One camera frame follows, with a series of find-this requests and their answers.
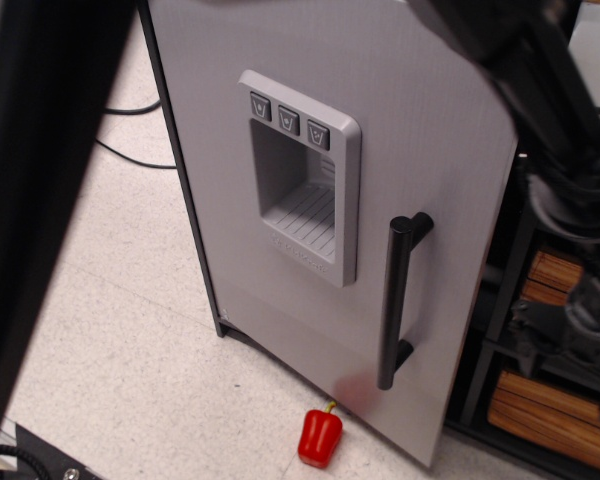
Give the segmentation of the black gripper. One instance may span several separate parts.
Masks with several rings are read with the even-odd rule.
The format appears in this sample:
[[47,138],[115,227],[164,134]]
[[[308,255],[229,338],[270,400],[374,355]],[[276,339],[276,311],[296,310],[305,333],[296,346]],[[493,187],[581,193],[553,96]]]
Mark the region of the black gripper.
[[600,385],[600,300],[570,299],[564,306],[519,300],[511,313],[509,327],[525,378],[558,359]]

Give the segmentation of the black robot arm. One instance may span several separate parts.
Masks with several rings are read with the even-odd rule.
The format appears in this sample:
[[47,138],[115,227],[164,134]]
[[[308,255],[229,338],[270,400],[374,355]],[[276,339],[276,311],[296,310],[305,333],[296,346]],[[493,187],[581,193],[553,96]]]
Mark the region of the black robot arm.
[[518,144],[600,244],[560,1],[6,1],[0,424],[140,19],[220,333],[430,464]]

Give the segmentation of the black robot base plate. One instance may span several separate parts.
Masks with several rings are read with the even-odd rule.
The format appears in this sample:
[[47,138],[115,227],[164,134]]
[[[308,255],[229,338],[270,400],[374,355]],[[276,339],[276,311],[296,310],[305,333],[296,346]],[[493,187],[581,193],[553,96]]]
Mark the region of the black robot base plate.
[[92,468],[17,423],[7,421],[2,427],[2,432],[13,441],[15,446],[38,459],[52,479],[104,479],[104,476]]

